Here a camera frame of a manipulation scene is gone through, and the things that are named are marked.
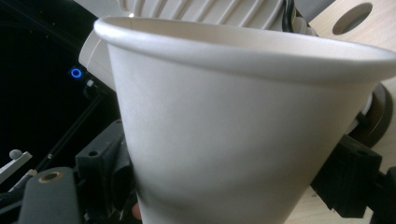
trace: blue led light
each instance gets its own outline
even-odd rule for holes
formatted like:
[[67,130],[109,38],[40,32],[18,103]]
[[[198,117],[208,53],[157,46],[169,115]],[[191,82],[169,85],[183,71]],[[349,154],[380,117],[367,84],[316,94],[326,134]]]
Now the blue led light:
[[81,77],[82,77],[82,72],[81,72],[81,70],[78,69],[78,68],[73,68],[73,69],[70,71],[70,75],[71,75],[73,78],[81,78]]

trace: black background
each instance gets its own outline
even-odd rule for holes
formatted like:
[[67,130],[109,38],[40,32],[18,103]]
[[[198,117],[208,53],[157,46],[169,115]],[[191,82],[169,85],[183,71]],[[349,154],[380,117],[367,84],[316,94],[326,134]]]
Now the black background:
[[[80,66],[95,20],[71,0],[0,0],[0,166],[14,148],[34,156],[0,192],[35,168],[92,103],[68,71]],[[115,92],[107,92],[50,167],[73,167],[74,156],[120,117]]]

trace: white paper cup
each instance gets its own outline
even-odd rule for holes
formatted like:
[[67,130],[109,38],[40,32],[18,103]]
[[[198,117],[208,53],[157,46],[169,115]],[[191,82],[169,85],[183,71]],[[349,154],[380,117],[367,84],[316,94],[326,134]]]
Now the white paper cup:
[[393,52],[313,36],[105,18],[145,224],[283,223]]

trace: cable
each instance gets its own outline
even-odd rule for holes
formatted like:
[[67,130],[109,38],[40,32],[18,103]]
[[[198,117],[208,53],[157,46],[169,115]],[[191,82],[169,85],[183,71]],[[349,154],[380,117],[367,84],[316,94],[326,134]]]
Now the cable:
[[293,31],[293,11],[294,11],[294,0],[283,1],[284,12],[282,18],[282,30],[287,33],[294,33]]

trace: circular hole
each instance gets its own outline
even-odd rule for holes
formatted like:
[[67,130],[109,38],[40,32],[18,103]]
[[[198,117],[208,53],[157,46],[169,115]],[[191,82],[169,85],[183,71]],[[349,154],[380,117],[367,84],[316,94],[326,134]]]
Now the circular hole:
[[343,35],[359,26],[370,15],[373,4],[363,3],[350,9],[332,28],[335,35]]
[[362,151],[362,150],[358,150],[358,153],[359,153],[359,155],[362,155],[362,156],[368,156],[369,155],[367,152]]
[[89,156],[97,156],[98,152],[97,151],[91,151],[90,153],[88,153]]
[[49,174],[41,176],[38,179],[38,181],[43,183],[43,184],[46,184],[46,183],[49,183],[49,182],[52,182],[52,181],[60,179],[61,176],[62,176],[61,172],[52,172],[52,173],[49,173]]

